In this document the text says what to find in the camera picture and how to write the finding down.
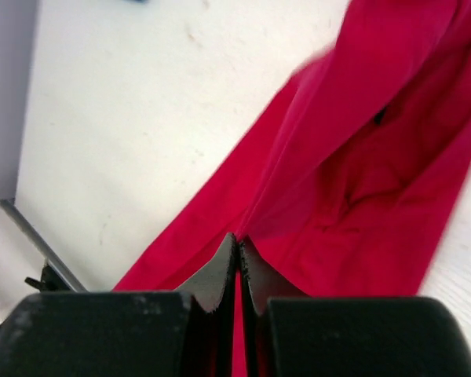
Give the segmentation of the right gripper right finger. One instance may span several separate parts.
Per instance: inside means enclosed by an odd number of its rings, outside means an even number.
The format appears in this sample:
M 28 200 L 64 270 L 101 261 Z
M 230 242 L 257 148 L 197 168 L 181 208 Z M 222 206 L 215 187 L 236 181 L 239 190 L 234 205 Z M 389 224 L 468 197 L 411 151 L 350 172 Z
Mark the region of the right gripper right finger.
M 239 269 L 247 374 L 275 376 L 276 361 L 267 314 L 268 300 L 301 298 L 306 293 L 265 261 L 252 240 L 243 240 L 239 244 Z

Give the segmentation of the red t shirt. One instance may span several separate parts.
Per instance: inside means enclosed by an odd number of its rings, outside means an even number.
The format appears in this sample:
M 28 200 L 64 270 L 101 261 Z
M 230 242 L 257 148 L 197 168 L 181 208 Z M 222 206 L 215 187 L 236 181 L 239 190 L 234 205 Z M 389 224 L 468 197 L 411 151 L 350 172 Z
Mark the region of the red t shirt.
M 352 1 L 117 283 L 142 309 L 130 375 L 182 376 L 190 295 L 236 240 L 232 374 L 246 370 L 239 244 L 305 297 L 271 298 L 275 376 L 471 376 L 455 319 L 418 297 L 471 163 L 471 1 Z

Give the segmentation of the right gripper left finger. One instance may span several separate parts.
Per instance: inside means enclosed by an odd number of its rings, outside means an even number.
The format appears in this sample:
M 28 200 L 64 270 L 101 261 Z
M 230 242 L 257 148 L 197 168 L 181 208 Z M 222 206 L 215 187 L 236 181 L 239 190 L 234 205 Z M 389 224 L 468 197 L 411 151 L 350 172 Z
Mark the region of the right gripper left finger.
M 236 292 L 236 238 L 229 233 L 214 256 L 177 288 L 190 295 L 182 376 L 230 376 Z

